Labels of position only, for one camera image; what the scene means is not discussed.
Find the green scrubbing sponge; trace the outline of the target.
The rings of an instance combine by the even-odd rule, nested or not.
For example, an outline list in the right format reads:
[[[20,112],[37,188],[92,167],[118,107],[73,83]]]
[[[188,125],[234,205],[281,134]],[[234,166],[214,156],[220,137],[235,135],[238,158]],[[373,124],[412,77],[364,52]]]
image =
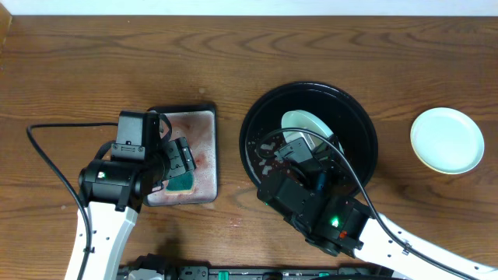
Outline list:
[[[168,194],[190,194],[194,190],[194,185],[194,174],[188,172],[169,179],[165,185],[165,192]]]

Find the light blue plate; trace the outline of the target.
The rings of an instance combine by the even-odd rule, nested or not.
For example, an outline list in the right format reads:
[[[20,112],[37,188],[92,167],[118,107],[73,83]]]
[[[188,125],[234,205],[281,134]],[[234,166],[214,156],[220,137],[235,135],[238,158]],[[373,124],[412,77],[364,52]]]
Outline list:
[[[338,149],[341,152],[344,152],[344,149],[338,139],[335,137],[333,131],[326,125],[319,117],[313,115],[312,113],[305,110],[291,110],[283,114],[281,120],[282,128],[302,128],[318,133],[324,138],[327,138],[330,143],[334,143],[334,145],[338,146]],[[312,152],[323,152],[328,147],[326,144],[322,142],[319,138],[304,134],[303,132],[298,131],[289,131],[282,133],[285,139],[286,144],[302,138],[305,143],[308,145]]]
[[[425,166],[451,175],[477,167],[485,152],[479,126],[466,114],[449,107],[421,113],[412,123],[410,142]]]

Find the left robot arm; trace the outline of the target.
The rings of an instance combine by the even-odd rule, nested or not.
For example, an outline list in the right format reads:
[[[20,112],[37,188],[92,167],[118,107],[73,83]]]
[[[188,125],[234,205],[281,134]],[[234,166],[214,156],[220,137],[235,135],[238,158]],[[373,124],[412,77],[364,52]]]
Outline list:
[[[79,175],[77,236],[65,277],[114,279],[144,199],[195,169],[186,138],[171,137],[165,114],[121,112],[115,141]]]

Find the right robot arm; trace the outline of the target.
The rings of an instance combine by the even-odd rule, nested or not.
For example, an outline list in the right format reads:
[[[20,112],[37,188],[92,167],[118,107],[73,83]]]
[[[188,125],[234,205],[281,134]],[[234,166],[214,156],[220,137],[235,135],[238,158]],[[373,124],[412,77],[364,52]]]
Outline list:
[[[497,269],[479,264],[394,224],[370,199],[327,196],[295,181],[287,173],[273,173],[258,188],[258,198],[281,214],[305,240],[326,254],[340,253],[379,264],[410,279],[430,275],[438,279],[495,279]]]

